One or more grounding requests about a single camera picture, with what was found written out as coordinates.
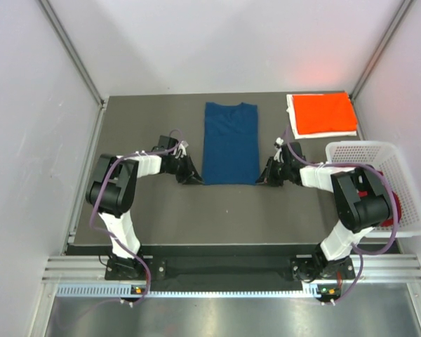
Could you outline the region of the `blue t shirt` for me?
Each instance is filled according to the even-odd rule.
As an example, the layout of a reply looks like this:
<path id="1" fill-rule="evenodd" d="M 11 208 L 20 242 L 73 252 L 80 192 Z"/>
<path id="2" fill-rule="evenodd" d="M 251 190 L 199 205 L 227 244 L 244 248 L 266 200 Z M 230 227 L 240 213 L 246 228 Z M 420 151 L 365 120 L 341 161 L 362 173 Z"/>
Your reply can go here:
<path id="1" fill-rule="evenodd" d="M 207 102 L 202 177 L 207 185 L 254 185 L 260 177 L 258 106 Z"/>

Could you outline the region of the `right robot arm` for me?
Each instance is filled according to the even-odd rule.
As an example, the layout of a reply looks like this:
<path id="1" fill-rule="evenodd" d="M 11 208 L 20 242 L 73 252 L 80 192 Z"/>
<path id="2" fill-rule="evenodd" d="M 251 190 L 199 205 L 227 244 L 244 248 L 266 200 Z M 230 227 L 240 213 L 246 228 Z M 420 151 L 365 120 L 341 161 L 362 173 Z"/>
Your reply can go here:
<path id="1" fill-rule="evenodd" d="M 277 138 L 276 153 L 267 161 L 258 185 L 294 185 L 316 188 L 333 194 L 338 221 L 319 243 L 312 259 L 295 266 L 295 276 L 304 282 L 335 275 L 348 260 L 354 246 L 377 227 L 399 223 L 401 205 L 382 172 L 372 166 L 319 163 L 310 164 L 298 142 Z"/>

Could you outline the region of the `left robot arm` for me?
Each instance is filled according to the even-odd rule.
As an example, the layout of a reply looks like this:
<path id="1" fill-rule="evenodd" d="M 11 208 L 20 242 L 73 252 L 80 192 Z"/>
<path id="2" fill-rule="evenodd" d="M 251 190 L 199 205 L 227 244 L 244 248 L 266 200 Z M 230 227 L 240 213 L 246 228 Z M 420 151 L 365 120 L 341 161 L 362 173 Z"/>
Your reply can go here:
<path id="1" fill-rule="evenodd" d="M 105 278 L 132 280 L 146 277 L 151 272 L 142 257 L 131 218 L 137 181 L 141 178 L 170 174 L 181 185 L 202 185 L 192 158 L 187 153 L 188 143 L 172 136 L 160 136 L 150 152 L 136 151 L 128 155 L 100 155 L 86 190 L 86 202 L 93 207 L 89 220 L 95 229 L 98 216 L 104 232 L 112 243 Z"/>

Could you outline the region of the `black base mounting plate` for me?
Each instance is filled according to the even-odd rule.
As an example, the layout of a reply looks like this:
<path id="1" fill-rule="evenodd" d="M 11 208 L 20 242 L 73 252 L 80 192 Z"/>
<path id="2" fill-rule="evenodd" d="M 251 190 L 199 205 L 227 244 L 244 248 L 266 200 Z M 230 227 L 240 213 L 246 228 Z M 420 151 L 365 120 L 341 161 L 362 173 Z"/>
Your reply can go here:
<path id="1" fill-rule="evenodd" d="M 152 256 L 143 260 L 153 281 L 180 275 L 277 275 L 286 281 L 306 282 L 354 278 L 351 258 L 325 267 L 311 256 Z"/>

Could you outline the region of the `white plastic basket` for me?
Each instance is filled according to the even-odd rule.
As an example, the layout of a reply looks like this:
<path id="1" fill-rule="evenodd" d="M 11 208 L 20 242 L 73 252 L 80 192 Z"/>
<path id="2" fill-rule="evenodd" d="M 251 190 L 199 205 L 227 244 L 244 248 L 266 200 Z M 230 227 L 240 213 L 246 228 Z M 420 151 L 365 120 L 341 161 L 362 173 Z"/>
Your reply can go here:
<path id="1" fill-rule="evenodd" d="M 331 142 L 326 146 L 326 157 L 330 163 L 369 164 L 383 172 L 401 205 L 396 238 L 421 236 L 421 198 L 410 169 L 395 145 L 372 140 Z"/>

